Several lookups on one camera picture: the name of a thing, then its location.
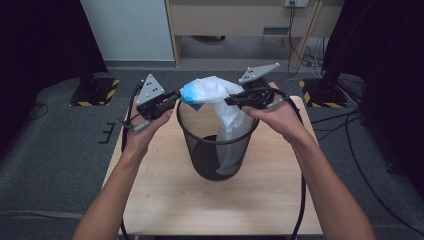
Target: trash can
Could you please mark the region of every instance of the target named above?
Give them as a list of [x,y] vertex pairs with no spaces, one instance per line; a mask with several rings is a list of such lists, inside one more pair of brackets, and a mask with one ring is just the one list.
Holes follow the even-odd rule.
[[259,124],[258,119],[246,115],[247,127],[243,132],[238,132],[232,139],[219,141],[222,139],[219,133],[221,124],[212,104],[203,104],[195,110],[180,101],[177,119],[183,129],[194,169],[200,176],[212,181],[227,180],[238,172],[251,134]]

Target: hand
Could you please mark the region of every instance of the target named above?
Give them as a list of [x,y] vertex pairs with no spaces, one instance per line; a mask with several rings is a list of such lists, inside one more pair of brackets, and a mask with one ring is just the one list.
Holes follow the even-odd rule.
[[[134,98],[134,104],[131,109],[131,117],[133,118],[131,120],[131,125],[133,126],[138,126],[145,122],[145,119],[141,115],[139,115],[137,111],[137,107],[135,104],[136,99],[137,96]],[[127,144],[125,146],[125,150],[128,149],[128,151],[132,151],[139,154],[140,158],[144,157],[147,152],[148,144],[152,140],[154,134],[161,126],[163,126],[169,121],[171,115],[172,109],[166,111],[158,119],[150,121],[149,125],[147,125],[145,128],[138,132],[129,130],[127,133]]]
[[[269,83],[269,86],[278,89],[277,85],[273,82]],[[281,98],[281,96],[276,95],[274,100],[279,98]],[[278,103],[268,109],[262,110],[245,106],[242,110],[246,112],[247,115],[264,121],[274,129],[274,131],[282,134],[286,140],[291,139],[302,131],[306,131],[295,111],[287,101]]]

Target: table surface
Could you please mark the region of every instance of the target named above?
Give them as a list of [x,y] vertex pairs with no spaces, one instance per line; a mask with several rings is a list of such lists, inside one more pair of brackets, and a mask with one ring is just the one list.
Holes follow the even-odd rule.
[[[302,99],[292,99],[315,136]],[[121,138],[105,181],[119,160],[120,147]],[[263,122],[252,134],[239,172],[225,181],[205,180],[192,166],[174,111],[141,163],[125,226],[138,235],[289,235],[299,213],[300,185],[291,146]],[[299,234],[322,234],[309,191]]]

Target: wall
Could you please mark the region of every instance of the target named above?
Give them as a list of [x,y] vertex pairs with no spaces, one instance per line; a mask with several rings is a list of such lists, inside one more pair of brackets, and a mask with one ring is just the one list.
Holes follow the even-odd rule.
[[105,61],[174,61],[159,0],[81,0]]

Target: person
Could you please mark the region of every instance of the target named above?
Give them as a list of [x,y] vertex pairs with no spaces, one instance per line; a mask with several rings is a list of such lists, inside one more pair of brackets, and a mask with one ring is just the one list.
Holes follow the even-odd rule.
[[[243,107],[243,111],[268,124],[291,144],[327,239],[376,239],[364,211],[289,103],[279,103],[265,110]],[[136,114],[133,106],[131,115]],[[149,142],[155,132],[168,122],[171,114],[172,110],[167,111],[140,132],[128,131],[127,145],[117,165],[78,224],[73,239],[116,239],[128,196]],[[133,121],[133,125],[137,125],[144,120],[137,117]]]

